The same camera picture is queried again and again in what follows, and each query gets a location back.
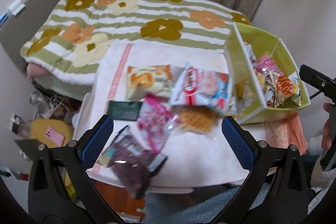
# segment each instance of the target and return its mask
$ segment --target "wooden floor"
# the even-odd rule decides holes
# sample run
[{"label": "wooden floor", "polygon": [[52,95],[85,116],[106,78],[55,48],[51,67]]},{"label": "wooden floor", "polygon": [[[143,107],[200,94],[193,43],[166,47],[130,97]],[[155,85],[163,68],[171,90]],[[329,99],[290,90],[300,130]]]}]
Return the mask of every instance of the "wooden floor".
[{"label": "wooden floor", "polygon": [[144,213],[137,212],[137,208],[143,209],[145,205],[144,198],[142,200],[135,200],[124,188],[112,186],[96,180],[93,180],[93,183],[108,205],[110,205],[110,207],[117,213],[140,216],[141,219],[145,217]]}]

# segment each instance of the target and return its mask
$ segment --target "hand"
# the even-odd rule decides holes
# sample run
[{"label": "hand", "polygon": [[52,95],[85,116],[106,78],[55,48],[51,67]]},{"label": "hand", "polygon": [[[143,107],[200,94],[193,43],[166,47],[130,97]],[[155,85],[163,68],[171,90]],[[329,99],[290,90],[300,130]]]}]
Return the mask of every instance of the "hand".
[{"label": "hand", "polygon": [[[325,103],[323,105],[323,109],[329,113],[329,107],[331,105],[332,104],[330,104],[330,103]],[[329,149],[331,147],[331,139],[330,139],[329,133],[330,133],[330,122],[329,122],[329,119],[328,119],[325,122],[324,127],[323,127],[323,139],[322,139],[322,143],[321,143],[321,147],[323,149]]]}]

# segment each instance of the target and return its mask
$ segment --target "gray fleece blanket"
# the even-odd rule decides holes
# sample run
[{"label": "gray fleece blanket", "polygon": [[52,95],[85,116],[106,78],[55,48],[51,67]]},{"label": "gray fleece blanket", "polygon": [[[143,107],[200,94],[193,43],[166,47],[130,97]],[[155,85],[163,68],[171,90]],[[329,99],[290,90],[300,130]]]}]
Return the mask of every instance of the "gray fleece blanket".
[{"label": "gray fleece blanket", "polygon": [[[268,188],[269,184],[264,183],[251,208],[257,207],[263,202]],[[238,190],[239,186],[226,190],[205,202],[189,208],[171,199],[167,194],[148,193],[145,198],[146,205],[144,208],[146,217],[142,223],[209,223],[228,204]]]}]

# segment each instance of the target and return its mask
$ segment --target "yellow box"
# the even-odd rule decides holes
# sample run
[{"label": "yellow box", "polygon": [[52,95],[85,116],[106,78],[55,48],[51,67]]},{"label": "yellow box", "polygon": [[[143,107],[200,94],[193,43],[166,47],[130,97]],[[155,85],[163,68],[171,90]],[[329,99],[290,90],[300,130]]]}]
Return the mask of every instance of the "yellow box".
[{"label": "yellow box", "polygon": [[[251,45],[257,58],[269,54],[276,66],[290,75],[299,69],[282,40],[264,30],[246,24],[235,23],[229,38],[224,44],[225,56],[233,80],[233,94],[236,99],[237,122],[240,124],[281,120],[296,110],[310,105],[307,88],[299,78],[301,106],[287,100],[283,107],[267,107],[263,91],[253,70],[252,63],[245,51],[244,41]],[[238,100],[238,90],[244,91],[243,99]]]}]

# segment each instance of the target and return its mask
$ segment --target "orange towel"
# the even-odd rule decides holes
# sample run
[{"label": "orange towel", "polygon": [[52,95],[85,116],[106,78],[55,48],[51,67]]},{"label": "orange towel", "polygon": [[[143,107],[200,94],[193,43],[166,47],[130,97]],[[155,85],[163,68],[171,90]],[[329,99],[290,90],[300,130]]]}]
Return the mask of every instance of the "orange towel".
[{"label": "orange towel", "polygon": [[299,114],[281,120],[265,123],[266,141],[270,146],[287,148],[290,144],[298,147],[302,155],[307,150]]}]

